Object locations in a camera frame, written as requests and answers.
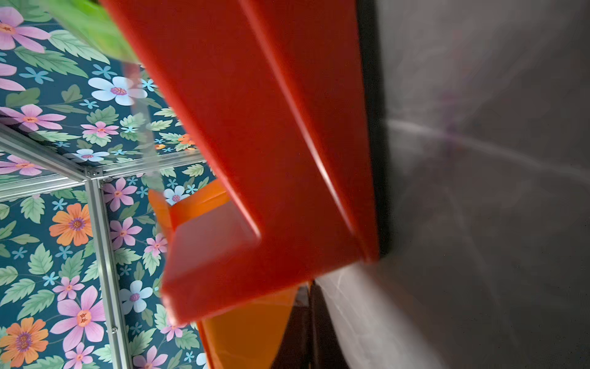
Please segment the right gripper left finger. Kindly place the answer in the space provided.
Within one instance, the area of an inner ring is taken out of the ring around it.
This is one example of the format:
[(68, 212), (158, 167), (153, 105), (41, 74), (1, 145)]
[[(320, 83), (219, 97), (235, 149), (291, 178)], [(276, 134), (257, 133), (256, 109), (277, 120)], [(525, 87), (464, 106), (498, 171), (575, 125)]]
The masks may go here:
[(290, 318), (272, 368), (308, 368), (310, 365), (310, 298), (309, 288), (299, 288)]

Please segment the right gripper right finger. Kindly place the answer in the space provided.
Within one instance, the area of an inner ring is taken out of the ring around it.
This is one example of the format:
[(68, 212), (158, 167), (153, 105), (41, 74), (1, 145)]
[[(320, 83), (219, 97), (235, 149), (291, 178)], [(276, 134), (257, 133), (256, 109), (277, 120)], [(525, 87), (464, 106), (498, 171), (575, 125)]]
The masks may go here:
[(310, 287), (311, 367), (319, 369), (348, 369), (322, 289), (316, 283)]

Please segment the clear tape strip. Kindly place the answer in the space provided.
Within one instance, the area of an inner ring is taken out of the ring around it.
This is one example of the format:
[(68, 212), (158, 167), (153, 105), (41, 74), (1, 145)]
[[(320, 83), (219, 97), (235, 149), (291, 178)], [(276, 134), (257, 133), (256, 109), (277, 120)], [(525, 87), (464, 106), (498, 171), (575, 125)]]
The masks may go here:
[(158, 153), (155, 149), (155, 137), (151, 130), (151, 116), (148, 105), (145, 102), (147, 95), (140, 93), (142, 91), (140, 65), (135, 63), (123, 62), (122, 64), (124, 77), (131, 81), (130, 97), (134, 102), (132, 105), (132, 114), (138, 118), (138, 145), (137, 150), (140, 152), (140, 158), (135, 159), (132, 163), (135, 171), (143, 174), (147, 181), (145, 185), (149, 189), (157, 192), (164, 191), (164, 181), (161, 174), (161, 163)]

